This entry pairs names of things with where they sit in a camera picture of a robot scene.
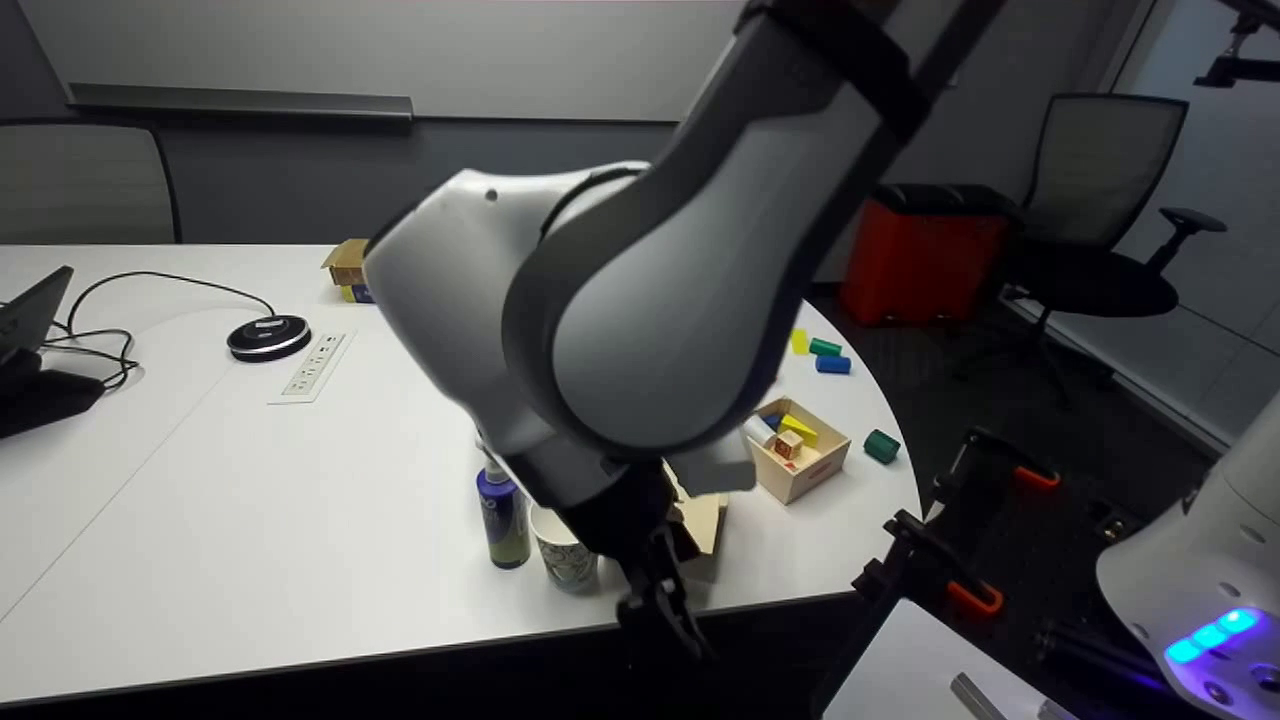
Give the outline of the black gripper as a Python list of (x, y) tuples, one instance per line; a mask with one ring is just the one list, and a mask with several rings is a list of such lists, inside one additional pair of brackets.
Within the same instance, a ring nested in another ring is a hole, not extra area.
[[(674, 483), (656, 459), (628, 463), (604, 494), (560, 513), (560, 521), (601, 555), (635, 562), (674, 516)], [(647, 644), (675, 644), (690, 662), (707, 662), (712, 644), (690, 608), (674, 533), (656, 541), (656, 578), (623, 565), (616, 625)]]

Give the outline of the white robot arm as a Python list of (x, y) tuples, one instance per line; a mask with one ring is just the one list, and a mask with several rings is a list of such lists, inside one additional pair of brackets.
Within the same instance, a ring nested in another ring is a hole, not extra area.
[(382, 316), (489, 459), (619, 565), (631, 644), (712, 653), (675, 498), (753, 481), (746, 421), (803, 287), (1000, 9), (750, 0), (662, 155), (463, 167), (377, 234)]

